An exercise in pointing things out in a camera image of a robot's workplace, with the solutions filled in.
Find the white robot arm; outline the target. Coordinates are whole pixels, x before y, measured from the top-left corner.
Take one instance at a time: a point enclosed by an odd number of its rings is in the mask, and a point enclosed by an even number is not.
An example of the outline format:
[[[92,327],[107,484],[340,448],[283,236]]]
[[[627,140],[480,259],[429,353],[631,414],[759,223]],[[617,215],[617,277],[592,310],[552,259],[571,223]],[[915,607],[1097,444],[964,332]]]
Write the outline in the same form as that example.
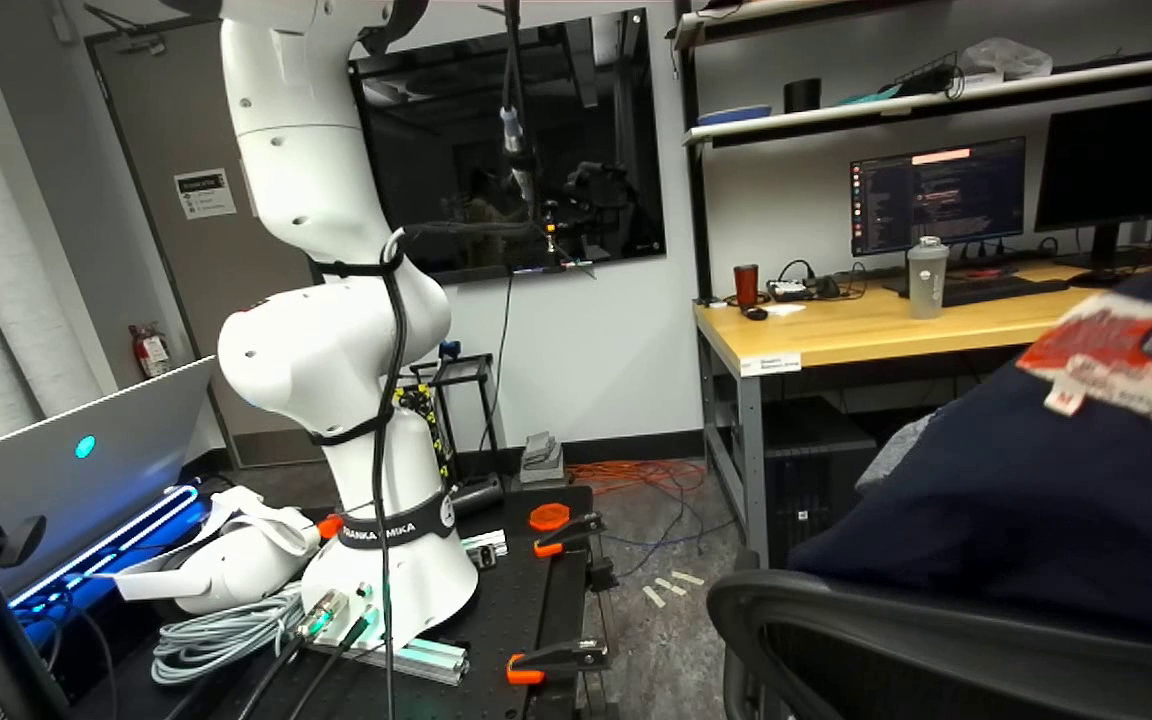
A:
[[[395,642],[476,597],[476,564],[435,467],[432,426],[391,405],[395,367],[449,332],[449,296],[401,249],[382,208],[345,77],[362,32],[407,32],[411,0],[222,0],[222,73],[261,223],[320,281],[234,310],[216,353],[255,406],[325,451],[345,527],[305,569],[305,598],[340,590],[382,613]]]

